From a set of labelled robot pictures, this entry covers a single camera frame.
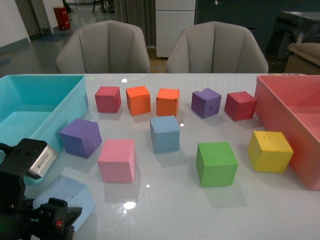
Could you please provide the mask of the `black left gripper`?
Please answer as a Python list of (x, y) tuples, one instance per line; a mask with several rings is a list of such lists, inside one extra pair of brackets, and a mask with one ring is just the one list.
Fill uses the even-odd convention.
[(23, 138), (17, 145), (1, 143), (4, 160), (0, 164), (0, 238), (2, 240), (72, 240), (73, 223), (82, 213), (81, 207), (69, 207), (58, 198), (34, 208), (34, 199), (25, 196), (24, 177), (33, 161), (31, 153), (47, 142)]

